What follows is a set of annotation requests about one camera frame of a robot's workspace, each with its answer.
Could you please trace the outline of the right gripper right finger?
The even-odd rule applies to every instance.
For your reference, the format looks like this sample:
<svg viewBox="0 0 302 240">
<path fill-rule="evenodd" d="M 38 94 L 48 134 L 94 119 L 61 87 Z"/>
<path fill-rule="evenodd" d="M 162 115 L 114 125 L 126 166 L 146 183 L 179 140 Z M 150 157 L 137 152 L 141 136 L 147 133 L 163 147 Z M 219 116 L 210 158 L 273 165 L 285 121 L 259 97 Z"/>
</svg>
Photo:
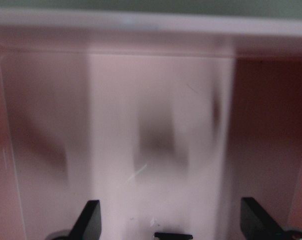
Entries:
<svg viewBox="0 0 302 240">
<path fill-rule="evenodd" d="M 246 240 L 283 240 L 284 230 L 253 198 L 242 197 L 240 229 Z"/>
</svg>

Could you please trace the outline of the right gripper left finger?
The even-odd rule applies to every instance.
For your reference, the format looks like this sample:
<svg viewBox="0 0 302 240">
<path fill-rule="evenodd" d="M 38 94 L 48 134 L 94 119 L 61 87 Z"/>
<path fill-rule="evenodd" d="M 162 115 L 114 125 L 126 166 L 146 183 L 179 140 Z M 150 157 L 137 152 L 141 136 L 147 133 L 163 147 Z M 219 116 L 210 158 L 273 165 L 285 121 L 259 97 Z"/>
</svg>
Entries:
<svg viewBox="0 0 302 240">
<path fill-rule="evenodd" d="M 89 200 L 71 229 L 69 240 L 98 240 L 102 232 L 99 200 Z"/>
</svg>

